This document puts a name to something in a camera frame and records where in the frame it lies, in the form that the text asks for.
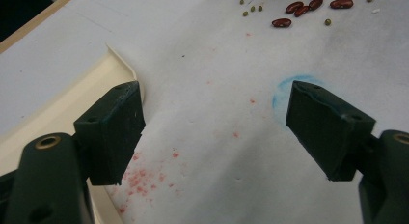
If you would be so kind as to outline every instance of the white surface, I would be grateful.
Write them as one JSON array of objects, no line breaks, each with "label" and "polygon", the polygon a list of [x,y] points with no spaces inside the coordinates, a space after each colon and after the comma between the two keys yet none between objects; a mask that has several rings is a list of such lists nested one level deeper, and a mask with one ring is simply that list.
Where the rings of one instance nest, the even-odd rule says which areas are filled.
[{"label": "white surface", "polygon": [[[0,132],[110,42],[146,86],[139,158],[108,189],[125,223],[360,223],[359,175],[326,181],[284,126],[286,99],[311,81],[376,119],[374,135],[408,131],[408,0],[325,0],[300,18],[284,14],[294,1],[242,17],[239,0],[72,0],[1,54]],[[291,27],[272,28],[280,17]]]}]

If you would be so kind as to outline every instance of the blue stain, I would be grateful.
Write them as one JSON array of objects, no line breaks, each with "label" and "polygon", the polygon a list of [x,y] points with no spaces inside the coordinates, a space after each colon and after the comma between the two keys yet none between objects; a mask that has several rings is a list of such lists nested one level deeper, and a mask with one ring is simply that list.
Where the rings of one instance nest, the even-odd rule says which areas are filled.
[{"label": "blue stain", "polygon": [[291,94],[292,82],[294,80],[323,86],[322,81],[308,74],[295,75],[280,82],[272,99],[272,107],[274,119],[277,120],[282,126],[286,126],[286,110],[288,107],[289,95]]}]

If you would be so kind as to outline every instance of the kidney bean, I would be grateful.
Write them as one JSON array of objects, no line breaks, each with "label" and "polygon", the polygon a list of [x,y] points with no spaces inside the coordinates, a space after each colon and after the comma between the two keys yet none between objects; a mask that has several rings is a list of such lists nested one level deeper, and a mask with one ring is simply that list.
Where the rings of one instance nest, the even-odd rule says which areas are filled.
[{"label": "kidney bean", "polygon": [[304,3],[301,1],[297,1],[294,2],[290,5],[288,5],[288,7],[286,7],[286,13],[287,14],[293,14],[295,11],[297,11],[299,8],[303,7]]},{"label": "kidney bean", "polygon": [[310,10],[314,11],[322,5],[322,0],[313,0],[310,2]]},{"label": "kidney bean", "polygon": [[330,6],[333,9],[349,9],[354,5],[352,0],[334,0]]},{"label": "kidney bean", "polygon": [[291,20],[288,18],[280,18],[273,20],[272,24],[276,28],[287,28],[291,25]]},{"label": "kidney bean", "polygon": [[310,9],[310,6],[303,6],[299,8],[297,11],[295,11],[294,16],[295,17],[300,17],[304,13],[306,13]]}]

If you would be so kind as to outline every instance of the red stain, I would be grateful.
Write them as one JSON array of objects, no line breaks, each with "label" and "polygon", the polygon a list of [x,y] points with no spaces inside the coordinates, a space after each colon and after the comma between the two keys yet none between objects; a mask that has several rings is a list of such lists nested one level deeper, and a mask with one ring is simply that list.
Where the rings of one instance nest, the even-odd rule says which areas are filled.
[{"label": "red stain", "polygon": [[165,181],[165,178],[166,178],[166,175],[163,174],[163,173],[160,173],[160,175],[159,175],[159,180],[160,180],[161,182],[163,182],[163,181]]}]

